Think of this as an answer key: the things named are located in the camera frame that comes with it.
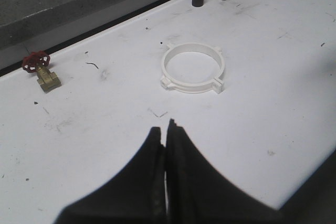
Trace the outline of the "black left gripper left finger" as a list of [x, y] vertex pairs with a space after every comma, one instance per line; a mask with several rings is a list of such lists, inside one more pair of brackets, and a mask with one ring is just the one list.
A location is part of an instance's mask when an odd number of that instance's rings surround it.
[[153, 127], [127, 165], [62, 210], [56, 223], [166, 223], [164, 146]]

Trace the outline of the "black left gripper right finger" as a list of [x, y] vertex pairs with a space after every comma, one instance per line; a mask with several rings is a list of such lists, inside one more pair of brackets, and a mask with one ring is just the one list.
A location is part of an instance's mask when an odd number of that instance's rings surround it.
[[185, 130], [170, 120], [166, 138], [169, 223], [281, 223], [282, 214], [222, 176]]

